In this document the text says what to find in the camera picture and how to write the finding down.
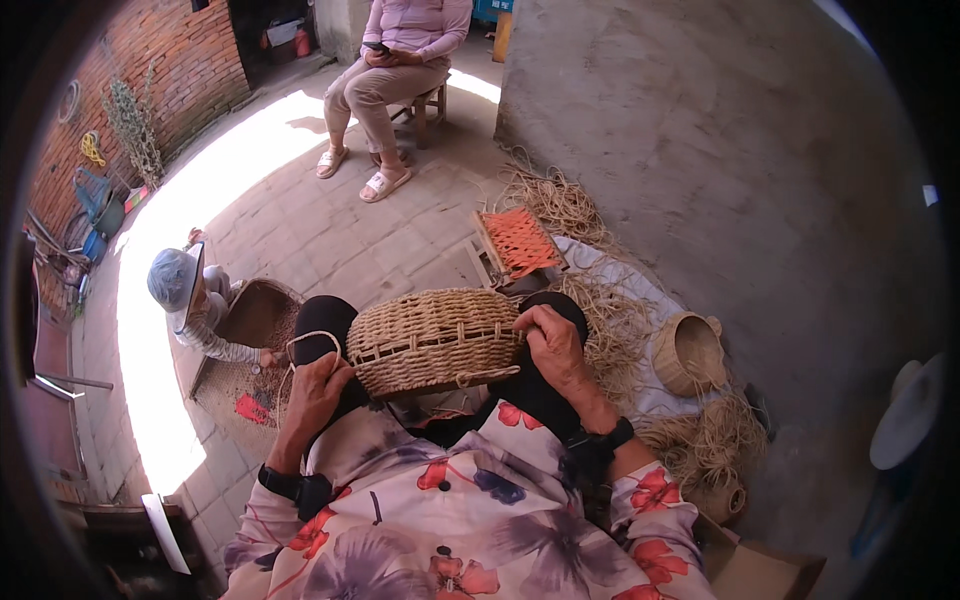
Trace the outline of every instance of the slide sandal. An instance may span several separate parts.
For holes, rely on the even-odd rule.
[[[361,192],[360,200],[368,204],[380,202],[387,196],[390,196],[391,194],[393,194],[394,190],[396,190],[398,187],[400,187],[401,185],[409,181],[410,178],[412,178],[413,176],[414,176],[413,171],[407,170],[406,175],[401,177],[397,182],[391,182],[386,177],[384,177],[382,173],[377,171],[376,173],[373,174],[373,177],[371,177],[370,180],[367,181],[367,185],[371,187],[374,192],[376,192],[376,196],[372,198],[364,198],[362,193],[363,190],[360,190]]]
[[[324,152],[320,156],[320,160],[317,161],[317,177],[322,180],[328,180],[333,177],[333,174],[340,168],[340,163],[344,161],[344,158],[346,158],[348,154],[350,154],[350,148],[347,146],[344,146],[344,151],[338,155],[333,154],[329,150]],[[329,167],[329,171],[321,173],[320,169],[322,167]]]

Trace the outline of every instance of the red bottle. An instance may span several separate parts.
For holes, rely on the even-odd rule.
[[[294,34],[294,47],[297,48],[297,58],[310,56],[310,36],[303,29],[297,29]]]

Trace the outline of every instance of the beige pants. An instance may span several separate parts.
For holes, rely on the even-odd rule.
[[[329,132],[345,132],[353,112],[367,133],[370,152],[392,150],[396,148],[396,136],[387,105],[412,100],[440,85],[449,68],[448,57],[392,67],[372,67],[361,58],[324,94],[326,128]]]

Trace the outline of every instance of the smartphone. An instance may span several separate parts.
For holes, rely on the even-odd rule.
[[[382,41],[365,41],[363,42],[363,45],[367,46],[371,50],[382,52],[384,56],[390,56],[390,48],[385,46]]]

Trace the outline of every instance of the black pants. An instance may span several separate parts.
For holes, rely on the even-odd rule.
[[[576,325],[577,333],[580,334],[580,344],[587,342],[587,318],[569,296],[557,292],[539,292],[520,305],[520,312],[536,304],[549,304],[561,316]],[[333,296],[316,296],[305,302],[300,309],[295,334],[299,337],[311,331],[328,331],[337,338],[344,358],[347,358],[347,332],[356,316],[356,309],[346,301]],[[297,366],[305,365],[335,350],[333,342],[325,335],[311,336],[294,343],[293,361]],[[580,417],[577,412],[543,379],[530,356],[530,348],[525,344],[520,351],[517,363],[520,365],[520,372],[503,381],[490,384],[491,397],[475,415],[432,420],[425,428],[411,429],[410,433],[434,444],[450,447],[469,430],[479,429],[490,416],[497,400],[502,398],[543,423],[562,442],[565,442],[580,427]],[[360,381],[356,378],[351,379],[340,395],[340,404],[333,411],[333,416],[324,430],[354,408],[364,406],[370,401],[370,396]],[[307,446],[307,451],[322,431],[317,432],[314,440]]]

